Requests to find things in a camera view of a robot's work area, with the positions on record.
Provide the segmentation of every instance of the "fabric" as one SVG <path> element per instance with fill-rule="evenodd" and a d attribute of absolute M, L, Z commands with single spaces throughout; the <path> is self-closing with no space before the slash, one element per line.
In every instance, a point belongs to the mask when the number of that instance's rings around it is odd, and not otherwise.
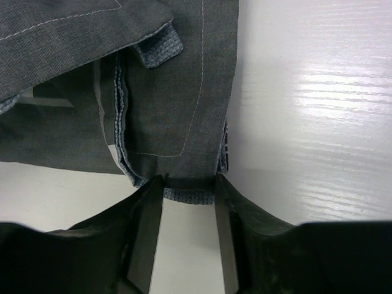
<path fill-rule="evenodd" d="M 153 176 L 211 204 L 228 170 L 238 0 L 3 0 L 0 160 Z"/>

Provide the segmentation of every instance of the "white surface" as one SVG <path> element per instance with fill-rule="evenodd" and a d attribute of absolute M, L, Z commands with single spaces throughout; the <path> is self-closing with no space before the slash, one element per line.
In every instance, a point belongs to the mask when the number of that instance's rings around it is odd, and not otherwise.
<path fill-rule="evenodd" d="M 274 215 L 392 218 L 392 1 L 241 0 L 229 178 Z M 0 219 L 67 228 L 123 176 L 0 164 Z M 214 211 L 165 201 L 151 292 L 223 293 Z"/>

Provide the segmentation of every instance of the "white stitching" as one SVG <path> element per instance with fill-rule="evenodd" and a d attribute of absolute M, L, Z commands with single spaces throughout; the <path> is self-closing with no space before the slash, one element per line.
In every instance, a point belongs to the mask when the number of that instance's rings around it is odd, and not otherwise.
<path fill-rule="evenodd" d="M 194 114 L 192 115 L 192 120 L 190 121 L 190 126 L 188 129 L 188 134 L 186 135 L 186 138 L 184 141 L 183 149 L 181 150 L 181 153 L 177 154 L 177 155 L 158 155 L 158 154 L 151 154 L 151 153 L 136 153 L 136 152 L 132 152 L 132 153 L 143 154 L 143 155 L 152 155 L 152 156 L 157 156 L 157 157 L 179 157 L 179 156 L 182 156 L 184 153 L 184 150 L 185 150 L 186 142 L 188 141 L 188 138 L 189 138 L 190 129 L 192 128 L 192 125 L 193 125 L 193 122 L 195 119 L 195 115 L 196 115 L 196 111 L 197 111 L 197 107 L 198 107 L 200 98 L 202 97 L 203 82 L 204 82 L 204 0 L 202 0 L 202 80 L 200 82 L 200 90 L 198 93 L 196 107 L 194 110 Z"/>
<path fill-rule="evenodd" d="M 13 34 L 11 34 L 11 35 L 8 35 L 8 36 L 6 36 L 6 37 L 0 38 L 0 41 L 9 39 L 9 38 L 11 38 L 11 37 L 15 37 L 15 36 L 17 36 L 17 35 L 19 35 L 19 34 L 22 34 L 22 33 L 26 32 L 26 31 L 30 31 L 30 30 L 32 30 L 32 29 L 38 28 L 39 26 L 47 25 L 48 23 L 54 23 L 54 22 L 56 22 L 56 21 L 68 20 L 68 19 L 76 18 L 76 17 L 85 17 L 85 16 L 87 16 L 87 15 L 92 15 L 92 14 L 95 14 L 95 13 L 98 13 L 98 12 L 119 10 L 119 9 L 122 8 L 122 5 L 118 2 L 118 0 L 114 0 L 114 2 L 117 3 L 117 4 L 119 5 L 117 8 L 96 10 L 96 11 L 89 12 L 89 13 L 84 13 L 84 14 L 79 14 L 79 15 L 71 15 L 71 16 L 69 16 L 69 17 L 55 18 L 54 20 L 47 20 L 47 21 L 44 21 L 44 22 L 42 22 L 42 23 L 35 24 L 34 26 L 31 26 L 30 28 L 22 29 L 21 31 L 18 31 L 18 32 L 15 32 L 15 33 L 13 33 Z"/>

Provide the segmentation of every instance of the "white table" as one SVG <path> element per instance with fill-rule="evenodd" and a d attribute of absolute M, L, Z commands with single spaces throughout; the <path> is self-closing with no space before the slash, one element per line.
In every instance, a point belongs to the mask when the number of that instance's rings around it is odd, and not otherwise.
<path fill-rule="evenodd" d="M 285 221 L 392 218 L 392 1 L 240 0 L 228 177 Z M 67 228 L 125 176 L 0 163 L 0 219 Z M 223 294 L 212 206 L 164 202 L 152 294 Z"/>

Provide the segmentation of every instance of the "glossy white surface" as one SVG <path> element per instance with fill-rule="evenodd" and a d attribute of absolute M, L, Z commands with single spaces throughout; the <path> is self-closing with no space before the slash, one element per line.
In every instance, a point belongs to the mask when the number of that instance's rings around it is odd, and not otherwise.
<path fill-rule="evenodd" d="M 392 1 L 240 0 L 229 111 L 238 189 L 294 224 L 392 218 Z M 0 163 L 0 220 L 67 228 L 124 176 Z M 212 206 L 164 203 L 152 294 L 223 294 Z"/>

